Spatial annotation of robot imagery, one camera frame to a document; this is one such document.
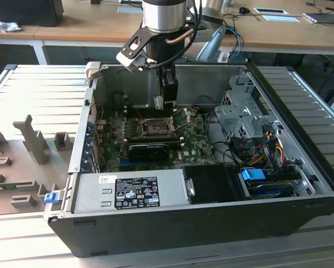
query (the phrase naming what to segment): cable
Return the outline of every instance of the cable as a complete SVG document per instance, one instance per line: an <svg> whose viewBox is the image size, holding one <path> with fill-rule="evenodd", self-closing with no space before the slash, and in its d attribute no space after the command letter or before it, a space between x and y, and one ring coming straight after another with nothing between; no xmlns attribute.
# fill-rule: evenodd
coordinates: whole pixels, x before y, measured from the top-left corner
<svg viewBox="0 0 334 268"><path fill-rule="evenodd" d="M217 151L218 153L232 159L232 161L234 161L234 158L230 155L227 155L226 153L224 153L223 151L219 150L218 148L215 148L214 145L215 144L218 144L218 143L226 143L226 142L220 142L220 141L217 141L217 142L214 142L214 143L211 143L210 142L210 139L209 139L209 136L208 136L208 132L209 132L209 127L210 127L210 122L211 122L211 118L215 115L215 111L213 111L209 117L209 121L208 121L208 124L207 124L207 127L206 127L206 132L205 132L205 136L206 136L206 140L208 141L208 143L214 148L215 151Z"/></svg>
<svg viewBox="0 0 334 268"><path fill-rule="evenodd" d="M237 31L236 31L236 27L235 27L235 20L234 20L233 16L230 16L230 18L233 20L233 24L234 24L234 29L235 29L235 30L231 29L230 26L229 26L229 25L227 24L227 22L225 21L225 19L223 18L223 20L224 20L224 22L225 22L225 24L226 24L227 29L228 29L229 31L231 31L231 32L235 35L235 37L236 37L236 45L235 45L235 47L233 48L233 50L231 51L231 53L230 53L230 55L229 55L229 58L232 57L233 53L234 53L235 50L236 50L237 45L239 45L238 55L236 56L236 58L235 58L235 60L234 60L234 62L237 62L239 56L241 55L241 52L242 52L242 50L243 50L243 47L244 47L244 38L242 37L242 35L240 35L239 33L237 33Z"/></svg>
<svg viewBox="0 0 334 268"><path fill-rule="evenodd" d="M320 92L322 91L323 87L325 86L325 84L328 82L329 78L333 75L334 73L334 69L331 71L331 73L328 75L328 77L324 80L323 84L321 85L321 88L319 89L319 91L317 92L318 95L320 94Z"/></svg>
<svg viewBox="0 0 334 268"><path fill-rule="evenodd" d="M214 102L208 95L198 95L194 98L194 100L192 101L191 103L191 107L194 107L194 108L198 108L194 105L194 103L196 102L197 99L199 98L207 98L208 100L210 100L213 104L215 104L216 106L218 105L216 102Z"/></svg>
<svg viewBox="0 0 334 268"><path fill-rule="evenodd" d="M195 0L193 0L193 6L196 10L196 4L195 4ZM178 52L176 55L174 55L173 57L171 57L169 60L166 60L166 61L163 61L162 63L158 63L158 64L153 64L153 65L150 65L150 64L146 64L144 66L144 69L156 69L156 68L159 68L159 67L162 67L162 66L165 66L165 65L168 65L170 63L173 63L174 61L176 61L177 59L179 59L181 56L183 56L183 54L185 53L185 51L187 51L191 45L194 43L195 41L195 38L197 36L197 29L199 27L199 24L201 22L201 15L202 15L202 1L200 1L200 4L199 4L199 15L197 16L197 21L194 25L194 33L189 41L189 43L184 47L184 49L182 49L180 52Z"/></svg>

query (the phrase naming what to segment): wooden desk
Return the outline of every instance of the wooden desk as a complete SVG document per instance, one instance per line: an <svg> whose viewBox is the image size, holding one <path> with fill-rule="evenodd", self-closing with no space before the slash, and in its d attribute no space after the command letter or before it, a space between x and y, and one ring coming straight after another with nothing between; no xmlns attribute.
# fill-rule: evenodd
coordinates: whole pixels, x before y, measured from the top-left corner
<svg viewBox="0 0 334 268"><path fill-rule="evenodd" d="M38 29L39 29L39 26L25 25L25 26L22 26L21 31L14 31L14 32L7 32L7 33L0 32L0 38L34 39L34 34Z"/></svg>
<svg viewBox="0 0 334 268"><path fill-rule="evenodd" d="M286 10L287 16L302 16L303 13L318 13L318 9L306 6L306 0L238 0L240 4L247 5L252 14L259 15L253 8L278 8ZM325 11L325 7L333 7L334 2L317 1L319 7ZM235 21L236 29L245 40L244 50L265 51L275 50L275 52L308 50L314 54L334 53L334 25L318 25L305 17L296 17L300 22L277 22L266 21L262 16L242 16L239 8L235 4L232 8L223 8L223 13L234 13L238 15ZM228 25L232 26L233 21L225 17ZM235 44L234 36L227 36L222 42L224 46Z"/></svg>
<svg viewBox="0 0 334 268"><path fill-rule="evenodd" d="M121 47L138 29L142 15L117 13L118 4L102 2L91 5L90 1L62 0L64 18L57 27L23 26L23 31L0 33L0 44L32 45L40 64L48 64L45 46L97 46ZM256 14L253 7L280 8L289 15L317 13L306 6L306 0L238 0ZM334 2L318 1L323 8L333 7ZM240 6L223 8L224 13L239 15ZM235 21L239 34L244 38L243 51L289 52L300 54L334 55L334 25L312 25L305 17L297 17L300 23L266 21L262 16L239 15ZM231 19L225 17L231 26ZM235 36L226 35L223 50L231 50Z"/></svg>
<svg viewBox="0 0 334 268"><path fill-rule="evenodd" d="M40 27L36 39L126 42L142 21L141 14L117 13L118 3L62 2L63 21L57 27Z"/></svg>

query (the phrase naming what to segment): black cable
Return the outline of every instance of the black cable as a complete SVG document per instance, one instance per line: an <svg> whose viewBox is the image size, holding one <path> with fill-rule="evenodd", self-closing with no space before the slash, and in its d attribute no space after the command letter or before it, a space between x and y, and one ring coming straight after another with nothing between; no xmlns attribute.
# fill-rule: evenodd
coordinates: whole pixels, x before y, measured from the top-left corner
<svg viewBox="0 0 334 268"><path fill-rule="evenodd" d="M195 7L195 11L196 11L195 0L193 0L193 6ZM162 63L153 64L153 65L146 64L144 66L144 68L145 69L156 69L156 68L168 65L170 63L173 63L174 61L176 61L177 59L179 59L181 56L183 56L183 54L185 53L185 51L187 51L191 47L191 45L194 43L194 41L195 41L195 38L196 38L196 35L197 35L197 29L198 29L199 24L201 22L201 15L202 15L202 1L200 1L200 4L199 4L199 14L197 15L197 21L196 21L196 23L195 23L195 25L193 27L194 33L193 33L193 35L192 35L189 43L184 47L184 49L182 49L176 55L174 55L173 57L171 57L169 60L166 60L166 61L164 61Z"/></svg>
<svg viewBox="0 0 334 268"><path fill-rule="evenodd" d="M205 132L206 140L207 140L208 143L214 148L215 151L217 151L218 153L222 154L223 156L226 156L226 157L232 159L232 161L234 161L234 158L233 158L232 156L227 155L227 154L224 153L223 151L221 151L221 150L219 150L218 148L215 148L215 147L214 147L214 145L215 145L215 144L218 144L218 143L226 144L226 141L225 141L225 142L223 142L223 141L217 141L217 142L214 142L214 143L211 143L211 142L210 142L208 133L209 133L210 122L211 122L211 119L212 119L212 117L213 117L214 115L216 115L216 114L215 114L215 111L213 111L213 112L211 113L210 117L209 117L209 121L208 121L208 124L207 124L207 127L206 127L206 132Z"/></svg>
<svg viewBox="0 0 334 268"><path fill-rule="evenodd" d="M333 75L333 73L334 73L334 69L331 71L331 73L328 75L328 77L324 80L324 82L323 82L321 88L320 88L319 91L318 91L318 95L319 95L320 92L322 91L322 89L323 89L323 87L325 86L325 84L328 82L329 78Z"/></svg>
<svg viewBox="0 0 334 268"><path fill-rule="evenodd" d="M200 99L200 98L207 98L208 100L210 100L213 104L215 104L215 105L218 105L216 102L214 102L208 95L198 95L198 96L196 96L195 98L194 98L194 100L192 101L192 103L191 103L191 106L192 107L194 107L194 108L197 108L197 107L195 107L195 102L196 102L196 100L197 99Z"/></svg>

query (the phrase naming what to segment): warning label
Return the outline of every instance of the warning label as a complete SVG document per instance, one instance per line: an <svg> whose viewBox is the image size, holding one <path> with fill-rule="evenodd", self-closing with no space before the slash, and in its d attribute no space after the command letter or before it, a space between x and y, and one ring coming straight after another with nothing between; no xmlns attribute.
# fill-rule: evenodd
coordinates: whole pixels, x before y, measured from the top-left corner
<svg viewBox="0 0 334 268"><path fill-rule="evenodd" d="M115 187L116 209L160 206L157 177L117 179Z"/></svg>

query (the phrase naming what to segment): slotted metal surface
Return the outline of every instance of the slotted metal surface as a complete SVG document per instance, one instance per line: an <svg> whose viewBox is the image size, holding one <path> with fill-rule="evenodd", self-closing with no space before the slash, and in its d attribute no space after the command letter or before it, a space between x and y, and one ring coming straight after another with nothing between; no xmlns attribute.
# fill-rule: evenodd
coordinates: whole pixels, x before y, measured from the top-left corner
<svg viewBox="0 0 334 268"><path fill-rule="evenodd" d="M331 108L296 72L284 67L259 69L334 168L334 112ZM273 114L266 101L263 98L260 101L268 113Z"/></svg>
<svg viewBox="0 0 334 268"><path fill-rule="evenodd" d="M6 139L21 139L14 118L30 114L34 130L44 138L56 132L75 137L86 88L85 66L19 65L0 84L0 132Z"/></svg>

